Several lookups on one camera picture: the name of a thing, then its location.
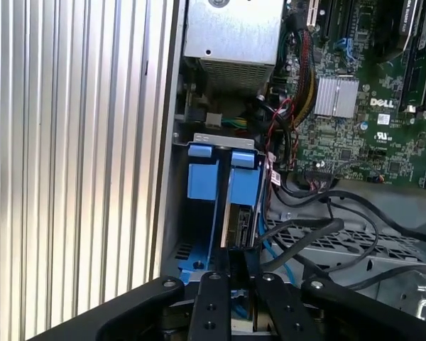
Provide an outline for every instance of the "capacitor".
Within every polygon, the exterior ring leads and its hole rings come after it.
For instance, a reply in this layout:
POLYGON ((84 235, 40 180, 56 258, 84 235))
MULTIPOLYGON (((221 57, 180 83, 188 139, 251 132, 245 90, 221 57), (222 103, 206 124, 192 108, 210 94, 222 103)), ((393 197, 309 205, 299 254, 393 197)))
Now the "capacitor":
POLYGON ((368 122, 362 122, 362 123, 360 124, 360 130, 362 130, 362 131, 366 131, 366 130, 368 130, 368 128, 369 128, 369 124, 368 124, 368 122))

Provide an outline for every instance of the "black cable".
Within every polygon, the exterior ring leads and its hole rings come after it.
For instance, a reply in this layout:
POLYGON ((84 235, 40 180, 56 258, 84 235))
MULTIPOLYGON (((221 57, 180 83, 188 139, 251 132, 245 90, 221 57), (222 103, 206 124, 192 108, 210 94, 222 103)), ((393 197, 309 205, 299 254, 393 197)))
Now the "black cable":
POLYGON ((363 254, 356 257, 353 261, 350 261, 348 263, 344 263, 344 264, 326 269, 325 272, 327 272, 328 274, 330 274, 331 272, 334 272, 334 271, 340 271, 340 270, 351 268, 351 267, 357 265, 358 263, 360 263, 361 261, 363 261, 364 259, 366 259, 366 257, 369 256, 370 254, 372 254, 373 251, 376 249, 377 244, 378 244, 378 238, 379 238, 377 225, 371 218, 367 217, 365 214, 363 214, 359 211, 353 210, 351 208, 348 208, 348 207, 345 207, 345 206, 342 206, 342 205, 338 205, 334 202, 331 202, 330 205, 335 207, 335 208, 339 208, 340 210, 349 211, 349 212, 354 213, 355 215, 358 215, 359 217, 362 217, 363 219, 365 219, 369 224, 371 224, 372 228, 374 229, 375 238, 374 238, 373 243, 370 245, 370 247, 363 254))
POLYGON ((426 265, 407 265, 401 266, 399 268, 391 269, 389 271, 383 272, 377 276, 368 278, 362 282, 351 284, 350 286, 346 286, 346 288, 354 291, 359 291, 366 289, 374 284, 385 281, 386 279, 393 278, 397 275, 404 274, 409 271, 418 271, 424 275, 426 275, 426 265))
MULTIPOLYGON (((255 98, 256 104, 263 110, 267 112, 272 118, 275 116, 276 110, 274 110, 272 107, 270 107, 267 103, 262 101, 259 98, 255 98)), ((290 160, 290 150, 292 149, 292 140, 290 138, 290 128, 287 121, 282 117, 281 115, 275 116, 275 121, 279 124, 280 128, 283 130, 284 133, 284 159, 283 163, 288 164, 290 160)))
POLYGON ((276 115, 275 120, 279 123, 284 133, 284 159, 283 164, 288 164, 290 161, 290 150, 292 149, 292 143, 290 140, 290 130, 288 123, 280 116, 276 115))
MULTIPOLYGON (((279 248, 283 251, 287 250, 288 248, 284 245, 284 243, 278 238, 273 238, 273 241, 279 246, 279 248)), ((329 277, 329 274, 327 274, 325 271, 323 271, 316 263, 309 260, 308 258, 302 256, 301 254, 296 254, 294 257, 294 260, 296 260, 298 263, 302 264, 305 268, 309 269, 313 274, 316 276, 326 279, 328 281, 331 281, 331 278, 329 277)))
POLYGON ((334 215, 333 215, 333 210, 332 210, 332 200, 330 198, 328 198, 328 200, 327 200, 327 207, 328 207, 329 217, 333 219, 334 215))
POLYGON ((330 219, 321 219, 321 220, 289 220, 287 222, 281 222, 280 224, 277 224, 274 228, 269 228, 267 225, 267 232, 262 234, 258 239, 256 239, 255 244, 260 244, 266 241, 267 239, 270 239, 278 234, 280 234, 282 231, 286 229, 290 229, 291 227, 308 227, 310 229, 319 229, 322 227, 325 227, 327 224, 331 222, 330 219))
POLYGON ((294 197, 296 199, 306 199, 307 197, 312 197, 313 195, 316 195, 318 191, 311 191, 311 190, 297 190, 293 191, 287 187, 287 177, 284 177, 281 179, 281 187, 280 189, 287 195, 294 197))
POLYGON ((352 161, 345 162, 345 163, 341 164, 338 168, 336 168, 336 170, 334 171, 332 178, 331 178, 331 180, 330 180, 330 182, 327 186, 327 189, 329 190, 332 187, 334 179, 336 179, 337 176, 340 175, 341 172, 346 167, 354 166, 354 165, 366 166, 366 167, 370 168, 377 176, 379 176, 379 177, 382 176, 381 173, 374 166, 372 166, 369 162, 362 161, 362 160, 352 160, 352 161))
POLYGON ((422 232, 418 232, 416 231, 416 229, 408 229, 406 227, 399 225, 397 222, 391 219, 385 212, 380 210, 369 200, 365 199, 364 197, 361 197, 360 195, 346 192, 345 190, 330 190, 328 192, 319 193, 303 202, 299 202, 298 204, 287 203, 277 192, 275 192, 275 195, 284 205, 291 208, 305 207, 305 206, 311 205, 314 202, 327 199, 329 197, 340 197, 344 199, 350 199, 350 200, 356 201, 357 203, 363 205, 368 210, 372 211, 373 214, 375 214, 379 219, 385 222, 389 227, 399 232, 403 237, 414 238, 414 239, 420 240, 421 242, 426 242, 426 234, 422 232))
POLYGON ((344 221, 341 219, 333 219, 329 224, 316 231, 305 235, 302 239, 294 243, 290 248, 285 250, 281 255, 274 258, 274 260, 262 264, 264 271, 275 271, 277 268, 283 266, 289 259, 293 258, 296 254, 302 251, 305 247, 309 246, 316 240, 327 236, 328 234, 339 232, 344 228, 344 221))

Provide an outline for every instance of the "connector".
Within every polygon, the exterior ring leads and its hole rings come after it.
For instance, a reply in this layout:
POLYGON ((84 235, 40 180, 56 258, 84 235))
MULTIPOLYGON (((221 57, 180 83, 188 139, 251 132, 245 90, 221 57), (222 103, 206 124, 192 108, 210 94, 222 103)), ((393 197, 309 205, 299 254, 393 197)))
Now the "connector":
POLYGON ((320 0, 310 0, 310 5, 307 9, 307 27, 315 27, 317 23, 317 13, 319 11, 319 2, 320 0))

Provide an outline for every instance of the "yellow wire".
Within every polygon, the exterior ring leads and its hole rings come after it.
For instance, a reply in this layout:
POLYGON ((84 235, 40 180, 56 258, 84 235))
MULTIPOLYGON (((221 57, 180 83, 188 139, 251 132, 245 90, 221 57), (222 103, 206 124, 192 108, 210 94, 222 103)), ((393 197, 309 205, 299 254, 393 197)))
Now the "yellow wire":
POLYGON ((295 119, 295 126, 299 126, 300 125, 300 123, 301 123, 300 121, 303 119, 303 117, 305 115, 305 112, 309 108, 311 99, 314 97, 314 83, 315 83, 314 73, 311 72, 310 93, 307 96, 307 100, 306 100, 305 106, 301 109, 300 114, 295 119))

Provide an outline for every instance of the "wire bundle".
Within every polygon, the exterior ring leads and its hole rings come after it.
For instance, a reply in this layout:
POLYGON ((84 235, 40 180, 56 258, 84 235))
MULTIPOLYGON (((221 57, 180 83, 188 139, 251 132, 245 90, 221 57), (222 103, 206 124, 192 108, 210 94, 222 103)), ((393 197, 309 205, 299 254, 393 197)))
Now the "wire bundle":
POLYGON ((294 97, 293 128, 297 128, 314 109, 318 84, 314 63, 314 43, 307 29, 295 33, 295 41, 299 50, 300 80, 294 97))
POLYGON ((222 119, 222 124, 225 126, 233 126, 237 129, 248 128, 248 122, 242 117, 236 117, 234 119, 222 119))

